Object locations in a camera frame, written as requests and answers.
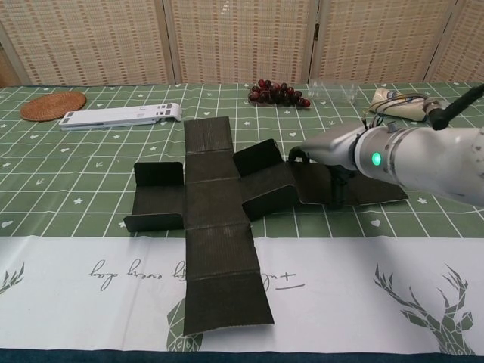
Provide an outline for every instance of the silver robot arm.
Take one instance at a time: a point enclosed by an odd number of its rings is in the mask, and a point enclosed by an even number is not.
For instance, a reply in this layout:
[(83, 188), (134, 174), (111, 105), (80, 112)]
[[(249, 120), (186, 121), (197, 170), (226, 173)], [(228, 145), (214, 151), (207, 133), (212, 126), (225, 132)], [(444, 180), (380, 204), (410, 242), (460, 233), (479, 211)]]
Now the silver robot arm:
[[(423, 108), (432, 128), (342, 124), (292, 149), (289, 160), (302, 157), (328, 166), (335, 190), (358, 170), (404, 189), (484, 206), (484, 128), (447, 128), (483, 93), (484, 85), (472, 88), (445, 109), (426, 101)], [(336, 196), (334, 203), (341, 207), (342, 197)]]

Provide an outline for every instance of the green tablecloth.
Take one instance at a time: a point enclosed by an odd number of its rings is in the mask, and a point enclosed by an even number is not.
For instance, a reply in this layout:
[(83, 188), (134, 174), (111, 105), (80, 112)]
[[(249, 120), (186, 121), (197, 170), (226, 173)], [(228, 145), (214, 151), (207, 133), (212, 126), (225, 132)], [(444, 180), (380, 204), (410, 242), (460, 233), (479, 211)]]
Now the green tablecloth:
[[(91, 88), (0, 88), (0, 236), (121, 237), (123, 217), (135, 195), (137, 161), (183, 161), (183, 123), (64, 132), (57, 121), (31, 123), (21, 106), (38, 96), (74, 89), (84, 92), (85, 108), (177, 102), (183, 120), (229, 116), (235, 150), (273, 138), (286, 156), (305, 138), (339, 123), (359, 122), (376, 88), (453, 101), (468, 83), (362, 85), (354, 106), (315, 102), (308, 110), (254, 107), (247, 84), (155, 85)], [(306, 86), (298, 89), (307, 92)], [(402, 125), (424, 126), (399, 120)], [(484, 102), (456, 118), (454, 127), (483, 127)], [(254, 237), (484, 237), (481, 209), (408, 191), (409, 200), (345, 208), (295, 208), (253, 223)], [(183, 231), (146, 233), (183, 237)]]

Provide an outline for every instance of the round rattan coaster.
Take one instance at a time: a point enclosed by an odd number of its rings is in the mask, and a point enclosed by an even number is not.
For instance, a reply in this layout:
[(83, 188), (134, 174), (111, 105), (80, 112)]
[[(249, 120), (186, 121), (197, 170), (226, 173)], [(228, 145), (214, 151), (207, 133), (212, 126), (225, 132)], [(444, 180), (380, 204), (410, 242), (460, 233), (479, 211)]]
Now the round rattan coaster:
[(31, 100), (20, 109), (23, 119), (36, 121), (52, 121), (64, 117), (67, 112), (77, 111), (85, 104), (85, 96), (80, 92), (63, 92), (45, 95)]

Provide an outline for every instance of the red grapes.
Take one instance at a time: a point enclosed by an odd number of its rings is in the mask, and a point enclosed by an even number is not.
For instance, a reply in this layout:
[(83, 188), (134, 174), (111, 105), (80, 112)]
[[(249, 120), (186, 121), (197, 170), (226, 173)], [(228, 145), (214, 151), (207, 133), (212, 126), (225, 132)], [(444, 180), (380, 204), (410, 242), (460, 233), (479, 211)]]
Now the red grapes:
[(249, 101), (254, 104), (284, 105), (307, 108), (311, 102), (303, 97), (301, 91), (288, 86), (287, 83), (271, 82), (266, 79), (259, 79), (257, 85), (250, 89)]

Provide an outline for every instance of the clear plastic cup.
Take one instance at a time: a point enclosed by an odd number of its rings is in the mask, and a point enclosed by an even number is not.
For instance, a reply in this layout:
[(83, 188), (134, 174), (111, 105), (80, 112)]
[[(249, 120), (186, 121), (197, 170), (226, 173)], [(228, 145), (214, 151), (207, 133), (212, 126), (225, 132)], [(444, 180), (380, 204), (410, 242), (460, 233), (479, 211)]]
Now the clear plastic cup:
[(333, 104), (354, 104), (358, 94), (358, 85), (345, 81), (311, 79), (308, 89), (308, 97), (313, 101)]

